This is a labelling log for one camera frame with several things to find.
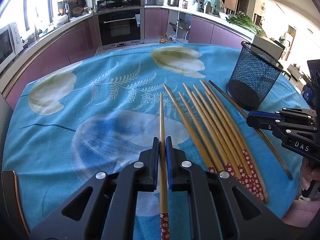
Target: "green leafy vegetable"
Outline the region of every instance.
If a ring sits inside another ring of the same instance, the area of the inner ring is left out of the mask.
[[[227,22],[236,24],[254,34],[257,34],[262,29],[255,25],[249,16],[242,12],[238,12],[236,15],[229,15],[229,18],[227,18]]]

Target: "purple cabinet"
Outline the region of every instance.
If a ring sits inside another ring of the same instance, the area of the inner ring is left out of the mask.
[[[169,10],[168,9],[164,9],[162,11],[161,36],[164,36],[164,35],[167,34],[168,17],[169,17]]]
[[[163,33],[163,9],[145,9],[144,11],[144,38],[161,38]]]
[[[214,23],[192,17],[189,43],[210,44]]]
[[[210,44],[221,45],[233,49],[242,49],[242,41],[244,41],[244,39],[237,34],[215,25]]]
[[[62,38],[59,38],[41,53],[18,79],[6,98],[8,105],[15,109],[17,101],[28,83],[68,65],[70,65],[68,55]]]
[[[78,23],[62,36],[70,64],[94,56],[97,50],[97,47],[93,45],[89,20]]]

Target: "human hand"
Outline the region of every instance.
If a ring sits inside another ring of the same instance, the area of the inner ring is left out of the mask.
[[[300,188],[301,190],[308,190],[310,182],[313,180],[320,180],[320,168],[312,168],[310,160],[307,158],[302,159],[300,168]]]

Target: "oven door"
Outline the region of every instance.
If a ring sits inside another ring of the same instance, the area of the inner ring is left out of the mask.
[[[98,19],[102,46],[141,39],[139,9],[110,12]]]

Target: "silver rivet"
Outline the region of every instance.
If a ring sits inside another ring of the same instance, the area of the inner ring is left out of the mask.
[[[137,168],[137,169],[142,168],[143,165],[144,165],[143,162],[135,162],[135,163],[133,164],[133,166],[134,166],[135,168]]]
[[[222,172],[220,172],[219,176],[223,179],[227,179],[230,177],[230,174],[226,171],[222,171]]]
[[[106,177],[106,174],[103,171],[100,171],[96,174],[97,179],[104,179]]]
[[[182,167],[185,167],[185,168],[189,168],[189,167],[191,167],[191,162],[189,162],[189,161],[184,161],[184,162],[182,162],[181,163],[181,166]]]

